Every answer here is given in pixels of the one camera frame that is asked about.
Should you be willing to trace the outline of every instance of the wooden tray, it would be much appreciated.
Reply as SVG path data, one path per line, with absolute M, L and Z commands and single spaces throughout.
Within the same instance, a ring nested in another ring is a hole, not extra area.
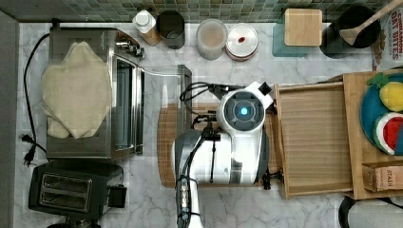
M 283 196 L 353 190 L 343 83 L 275 90 Z
M 206 112 L 207 110 L 216 110 L 218 104 L 196 104 L 194 109 L 196 112 Z M 177 108 L 176 106 L 169 105 L 168 107 L 161 108 L 160 119 L 158 123 L 158 167 L 160 170 L 161 183 L 165 187 L 175 187 L 175 178 L 171 165 L 171 147 L 172 143 L 177 137 L 176 122 L 177 122 Z M 273 132 L 276 130 L 276 125 L 272 124 L 274 120 L 273 115 L 266 115 L 265 130 L 269 137 L 270 143 L 270 156 L 269 156 L 269 171 L 270 173 L 276 173 L 281 168 L 281 159 L 278 152 L 278 146 L 274 143 Z M 202 130 L 203 124 L 198 124 L 196 129 Z M 201 186 L 219 187 L 219 186 L 244 186 L 238 184 L 202 184 Z

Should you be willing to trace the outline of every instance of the white countertop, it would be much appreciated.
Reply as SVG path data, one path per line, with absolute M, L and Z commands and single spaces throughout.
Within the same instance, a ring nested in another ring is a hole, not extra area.
M 186 44 L 173 50 L 160 42 L 150 47 L 139 38 L 131 24 L 62 24 L 62 27 L 115 27 L 137 38 L 145 47 L 142 67 L 186 65 L 193 72 L 194 81 L 208 83 L 243 84 L 254 81 L 268 84 L 307 84 L 323 81 L 341 73 L 372 69 L 371 50 L 358 50 L 343 59 L 330 59 L 319 48 L 303 58 L 275 58 L 272 50 L 274 24 L 251 24 L 258 32 L 258 52 L 246 62 L 232 61 L 225 53 L 216 61 L 206 61 L 196 47 L 196 24 L 186 25 Z M 19 86 L 17 109 L 17 137 L 30 133 L 23 92 L 23 67 L 38 39 L 48 33 L 50 24 L 20 24 Z M 29 96 L 37 126 L 38 142 L 46 144 L 46 118 L 42 112 L 41 75 L 48 64 L 48 41 L 41 45 L 29 69 Z M 150 127 L 144 134 L 144 154 L 119 162 L 125 170 L 128 195 L 125 209 L 113 209 L 103 216 L 100 224 L 106 227 L 176 227 L 175 190 L 161 185 L 156 150 L 158 112 L 145 117 Z M 14 192 L 14 227 L 47 227 L 60 217 L 28 209 L 29 183 L 34 166 L 23 165 L 27 143 L 16 139 L 16 170 Z M 45 163 L 39 150 L 33 163 Z M 201 188 L 201 215 L 205 227 L 339 227 L 338 206 L 342 194 L 324 194 L 283 199 L 278 187 L 265 191 L 259 188 Z

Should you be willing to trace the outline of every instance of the black canister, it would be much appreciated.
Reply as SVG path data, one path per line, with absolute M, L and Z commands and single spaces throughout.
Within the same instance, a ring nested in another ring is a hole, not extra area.
M 345 10 L 337 20 L 323 30 L 320 50 L 326 56 L 338 59 L 347 54 L 354 53 L 355 48 L 367 48 L 371 46 L 380 34 L 379 20 L 363 29 L 358 34 L 352 46 L 344 41 L 340 36 L 340 31 L 360 26 L 373 15 L 374 12 L 372 10 L 363 6 L 353 6 Z
M 172 49 L 184 45 L 184 20 L 180 13 L 167 10 L 157 18 L 157 31 L 163 37 L 165 44 Z

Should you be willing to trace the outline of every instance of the white bottle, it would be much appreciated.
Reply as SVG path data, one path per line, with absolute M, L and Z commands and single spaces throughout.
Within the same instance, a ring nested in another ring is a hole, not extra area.
M 133 18 L 133 24 L 149 45 L 156 46 L 160 42 L 161 36 L 157 31 L 155 18 L 147 10 L 137 13 Z

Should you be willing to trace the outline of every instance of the white lid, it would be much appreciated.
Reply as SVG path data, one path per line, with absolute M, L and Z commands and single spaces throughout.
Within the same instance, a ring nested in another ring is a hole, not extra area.
M 239 23 L 229 29 L 227 50 L 236 57 L 246 57 L 258 47 L 258 34 L 251 26 Z
M 147 33 L 155 26 L 156 21 L 147 10 L 141 10 L 133 18 L 133 24 L 141 33 Z
M 203 49 L 222 49 L 228 38 L 228 30 L 222 21 L 217 19 L 207 19 L 199 25 L 197 38 L 198 46 Z

